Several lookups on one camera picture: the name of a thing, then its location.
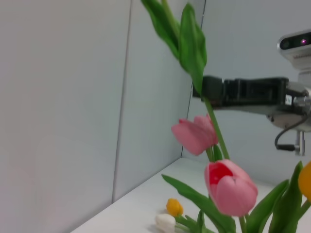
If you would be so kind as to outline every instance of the white surface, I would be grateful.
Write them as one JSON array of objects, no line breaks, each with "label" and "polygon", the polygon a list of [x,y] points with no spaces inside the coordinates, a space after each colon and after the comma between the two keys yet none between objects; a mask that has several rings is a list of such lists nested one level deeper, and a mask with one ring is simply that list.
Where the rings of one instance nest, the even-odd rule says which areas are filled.
[{"label": "white surface", "polygon": [[0,1],[0,232],[111,203],[130,1]]},{"label": "white surface", "polygon": [[[278,39],[310,27],[309,0],[208,0],[203,31],[207,38],[208,63],[205,74],[221,78],[262,78],[285,76],[297,81],[298,72],[276,50]],[[207,113],[199,99],[190,103],[189,119]],[[277,151],[274,139],[280,129],[266,116],[234,111],[217,111],[217,120],[232,160],[252,177],[276,184],[290,177],[300,159],[310,160],[310,134],[306,134],[306,157]],[[294,143],[295,132],[280,139]],[[194,157],[186,150],[183,156]]]},{"label": "white surface", "polygon": [[[187,1],[168,2],[180,18]],[[115,200],[181,157],[171,126],[187,116],[190,90],[191,78],[156,35],[140,0],[134,0]]]},{"label": "white surface", "polygon": [[[176,189],[167,184],[161,174],[169,175],[190,185],[198,192],[208,195],[204,182],[205,164],[182,158],[156,174],[148,181],[125,195],[72,233],[160,233],[154,225],[157,213],[165,211],[168,198],[177,198],[184,207],[184,215],[196,219],[198,208],[189,200],[180,196]],[[272,189],[271,186],[257,183],[258,202]],[[297,233],[305,233],[310,228],[311,212],[300,220]],[[270,220],[264,233],[268,233]],[[240,225],[236,219],[237,232]],[[206,226],[216,230],[206,218]]]}]

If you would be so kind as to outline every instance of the tulip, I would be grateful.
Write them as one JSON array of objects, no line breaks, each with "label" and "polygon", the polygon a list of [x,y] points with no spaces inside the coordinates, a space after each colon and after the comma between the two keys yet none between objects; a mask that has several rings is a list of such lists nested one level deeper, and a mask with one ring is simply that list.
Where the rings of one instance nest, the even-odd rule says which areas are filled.
[{"label": "tulip", "polygon": [[205,182],[210,198],[224,215],[242,217],[256,204],[256,185],[230,160],[209,163],[205,169]]},{"label": "tulip", "polygon": [[298,186],[301,193],[311,201],[311,162],[309,162],[300,172]]},{"label": "tulip", "polygon": [[209,116],[196,116],[193,122],[180,119],[179,124],[172,126],[172,132],[186,150],[194,155],[200,155],[218,143]]},{"label": "tulip", "polygon": [[164,233],[174,233],[176,220],[169,214],[160,214],[155,217],[156,226]]},{"label": "tulip", "polygon": [[169,212],[169,214],[172,215],[173,217],[182,215],[184,212],[184,209],[182,205],[179,203],[179,201],[173,198],[168,199],[166,209]]}]

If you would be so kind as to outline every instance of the white tabletop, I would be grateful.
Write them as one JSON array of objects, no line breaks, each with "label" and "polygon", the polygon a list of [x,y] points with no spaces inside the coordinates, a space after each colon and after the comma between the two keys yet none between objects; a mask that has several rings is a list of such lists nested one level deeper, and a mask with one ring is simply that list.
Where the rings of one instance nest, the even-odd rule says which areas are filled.
[{"label": "white tabletop", "polygon": [[[204,182],[205,164],[182,158],[135,188],[133,191],[110,205],[72,233],[159,233],[154,225],[155,216],[165,212],[168,198],[177,198],[184,207],[184,215],[196,219],[199,209],[189,200],[180,196],[176,189],[167,184],[161,174],[172,176],[188,184],[198,192],[207,195]],[[273,187],[256,182],[259,202]],[[310,232],[311,210],[301,218],[297,233]],[[268,233],[270,219],[264,233]],[[236,219],[237,232],[240,225]],[[206,226],[216,232],[216,228],[206,218]]]}]

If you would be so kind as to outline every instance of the leaf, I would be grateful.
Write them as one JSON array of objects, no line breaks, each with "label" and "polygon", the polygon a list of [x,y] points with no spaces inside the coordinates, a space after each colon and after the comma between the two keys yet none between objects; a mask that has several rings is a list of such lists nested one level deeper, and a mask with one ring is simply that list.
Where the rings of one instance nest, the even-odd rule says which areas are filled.
[{"label": "leaf", "polygon": [[195,233],[202,233],[202,229],[205,229],[205,220],[204,220],[204,213],[200,210],[198,214],[198,222],[197,222],[197,230]]},{"label": "leaf", "polygon": [[213,201],[198,193],[185,183],[172,177],[162,175],[163,179],[177,189],[178,193],[197,205],[214,223],[219,233],[235,233],[236,225],[232,217],[221,214]]},{"label": "leaf", "polygon": [[295,233],[298,220],[294,217],[301,207],[302,193],[298,187],[298,177],[303,168],[300,161],[294,170],[290,184],[276,204],[269,227],[269,233]]},{"label": "leaf", "polygon": [[215,233],[215,232],[211,231],[208,228],[204,228],[204,229],[202,229],[202,233]]},{"label": "leaf", "polygon": [[176,220],[176,222],[180,223],[181,225],[184,225],[184,226],[188,227],[190,232],[194,233],[196,231],[196,229],[197,229],[197,222],[195,220],[193,220],[193,219],[192,220],[188,220],[188,218],[185,219],[182,216],[177,216],[177,217],[175,217],[175,220]]},{"label": "leaf", "polygon": [[268,193],[268,195],[262,199],[261,202],[258,203],[247,219],[247,232],[262,233],[275,204],[286,191],[288,184],[288,180],[281,182],[270,193]]},{"label": "leaf", "polygon": [[192,222],[196,225],[197,222],[193,218],[189,217],[188,215],[185,215],[185,217],[189,222]]},{"label": "leaf", "polygon": [[164,12],[167,16],[167,19],[170,23],[170,26],[175,34],[175,36],[178,38],[179,37],[179,30],[180,30],[180,26],[179,26],[179,23],[176,22],[173,14],[172,14],[172,11],[170,9],[170,6],[169,4],[167,3],[167,0],[162,0],[162,6],[163,6],[163,9],[164,9]]},{"label": "leaf", "polygon": [[[173,55],[179,59],[179,48],[178,48],[178,36],[175,35],[174,29],[172,28],[170,21],[166,15],[166,12],[157,0],[141,0],[142,4],[148,11],[152,24],[155,28],[157,35],[166,42],[171,49]],[[180,26],[176,21],[177,30],[180,30]]]},{"label": "leaf", "polygon": [[218,160],[222,160],[223,155],[222,155],[222,152],[220,151],[219,147],[217,145],[214,145],[213,149],[214,149],[214,160],[215,160],[215,162]]},{"label": "leaf", "polygon": [[179,62],[191,75],[195,90],[201,95],[203,71],[207,63],[205,36],[195,20],[194,9],[189,3],[181,16]]}]

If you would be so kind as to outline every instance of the yellow tulip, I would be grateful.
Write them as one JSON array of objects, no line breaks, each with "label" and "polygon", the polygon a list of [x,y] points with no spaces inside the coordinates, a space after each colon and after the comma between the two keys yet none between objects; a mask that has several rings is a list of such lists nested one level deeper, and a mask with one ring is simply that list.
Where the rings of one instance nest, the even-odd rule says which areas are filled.
[{"label": "yellow tulip", "polygon": [[301,193],[311,201],[311,162],[301,170],[298,185]]},{"label": "yellow tulip", "polygon": [[166,204],[166,209],[169,212],[169,214],[172,215],[173,217],[182,215],[184,212],[184,209],[181,206],[181,204],[178,202],[178,200],[173,199],[173,198],[168,199],[167,204]]}]

